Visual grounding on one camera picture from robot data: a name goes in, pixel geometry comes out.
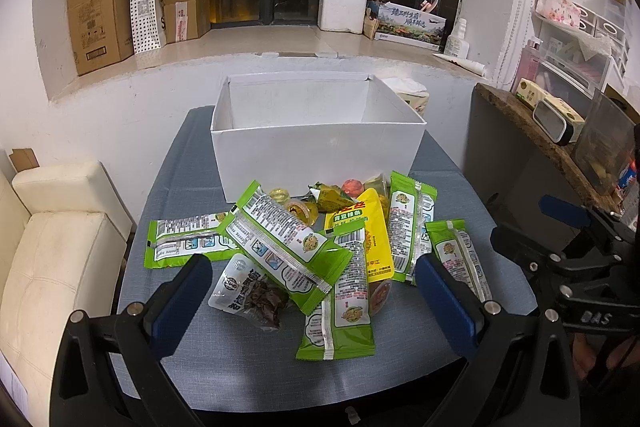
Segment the white sofa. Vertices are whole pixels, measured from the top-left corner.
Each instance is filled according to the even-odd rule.
[[[0,174],[0,351],[49,425],[53,369],[75,309],[109,315],[131,220],[97,162]]]

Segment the blue tablecloth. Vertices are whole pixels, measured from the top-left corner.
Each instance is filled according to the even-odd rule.
[[[125,272],[118,311],[146,301],[178,268],[143,266],[151,219],[171,219],[228,210],[209,132],[212,107],[189,111],[146,200]],[[410,176],[438,189],[434,219],[463,218],[494,298],[510,312],[527,314],[536,301],[520,268],[492,250],[494,221],[473,188],[428,132]],[[213,285],[227,261],[213,263]],[[336,403],[423,377],[456,359],[418,290],[393,283],[385,307],[372,320],[373,357],[302,362],[294,356],[304,315],[281,314],[280,331],[266,333],[241,317],[198,309],[174,356],[162,365],[194,409],[266,412]],[[125,393],[137,396],[119,356],[114,368]]]

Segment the window sill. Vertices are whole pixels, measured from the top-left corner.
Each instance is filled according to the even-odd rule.
[[[225,55],[255,54],[280,57],[377,57],[402,60],[448,71],[477,82],[479,77],[433,56],[433,52],[364,35],[323,32],[316,26],[244,26],[211,30],[199,39],[168,44],[160,50],[133,55],[117,64],[77,76],[52,101],[110,79],[177,62]]]

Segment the open white box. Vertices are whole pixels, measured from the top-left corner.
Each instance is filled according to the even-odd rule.
[[[229,76],[211,138],[225,199],[251,181],[292,196],[308,185],[408,173],[425,121],[367,73],[300,71]]]

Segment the brown shelf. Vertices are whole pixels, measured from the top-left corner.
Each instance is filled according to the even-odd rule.
[[[551,142],[540,126],[533,121],[531,110],[512,93],[481,83],[476,84],[474,91],[505,115],[538,147],[543,155],[549,158],[578,194],[583,204],[599,206],[607,211],[618,211],[618,206],[611,196],[599,195],[571,159],[573,145],[560,147]]]

